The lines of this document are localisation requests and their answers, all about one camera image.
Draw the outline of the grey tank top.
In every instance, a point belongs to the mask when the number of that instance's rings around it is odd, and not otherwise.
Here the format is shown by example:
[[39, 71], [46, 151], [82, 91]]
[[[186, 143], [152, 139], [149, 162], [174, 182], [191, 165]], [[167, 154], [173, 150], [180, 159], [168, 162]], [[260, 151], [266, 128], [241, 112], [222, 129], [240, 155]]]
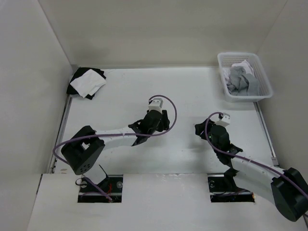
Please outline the grey tank top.
[[247, 74], [241, 67], [231, 70], [228, 91], [233, 96], [259, 96], [260, 84], [255, 76]]

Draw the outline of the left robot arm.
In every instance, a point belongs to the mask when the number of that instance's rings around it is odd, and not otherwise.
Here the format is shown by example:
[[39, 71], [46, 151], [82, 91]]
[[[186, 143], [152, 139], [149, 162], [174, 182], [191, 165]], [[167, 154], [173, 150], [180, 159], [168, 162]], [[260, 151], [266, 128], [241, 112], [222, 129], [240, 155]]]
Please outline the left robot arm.
[[140, 145], [155, 132], [167, 131], [169, 124], [167, 110], [151, 110], [147, 111], [144, 119], [124, 128], [94, 130], [89, 125], [84, 126], [72, 137], [72, 142], [62, 147], [61, 153], [76, 175], [89, 178], [92, 187], [103, 192], [108, 186], [107, 175], [98, 173], [95, 163], [102, 151]]

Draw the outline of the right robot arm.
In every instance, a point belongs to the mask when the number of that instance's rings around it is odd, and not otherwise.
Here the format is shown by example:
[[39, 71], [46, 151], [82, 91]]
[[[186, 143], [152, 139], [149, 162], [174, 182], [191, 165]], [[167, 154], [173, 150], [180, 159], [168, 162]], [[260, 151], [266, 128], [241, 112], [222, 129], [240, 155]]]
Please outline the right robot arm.
[[207, 141], [219, 161], [228, 166], [223, 178], [226, 189], [251, 191], [275, 205], [292, 222], [308, 211], [308, 184], [298, 170], [273, 167], [247, 157], [231, 143], [226, 128], [210, 119], [194, 127], [195, 134]]

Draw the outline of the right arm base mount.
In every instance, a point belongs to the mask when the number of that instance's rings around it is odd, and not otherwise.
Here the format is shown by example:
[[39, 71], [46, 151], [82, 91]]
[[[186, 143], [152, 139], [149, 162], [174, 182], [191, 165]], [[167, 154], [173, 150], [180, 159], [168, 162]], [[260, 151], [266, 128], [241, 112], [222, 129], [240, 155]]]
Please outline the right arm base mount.
[[209, 174], [207, 176], [212, 203], [254, 203], [252, 192], [232, 186], [223, 174]]

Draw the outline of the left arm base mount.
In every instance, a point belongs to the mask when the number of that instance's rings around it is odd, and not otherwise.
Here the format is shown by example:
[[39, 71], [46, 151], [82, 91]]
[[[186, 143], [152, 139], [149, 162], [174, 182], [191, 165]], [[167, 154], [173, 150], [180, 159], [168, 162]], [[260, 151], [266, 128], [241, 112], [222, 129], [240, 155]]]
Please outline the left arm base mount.
[[123, 190], [123, 175], [109, 175], [97, 186], [100, 187], [112, 200], [103, 196], [89, 181], [78, 178], [75, 185], [79, 187], [78, 203], [121, 203]]

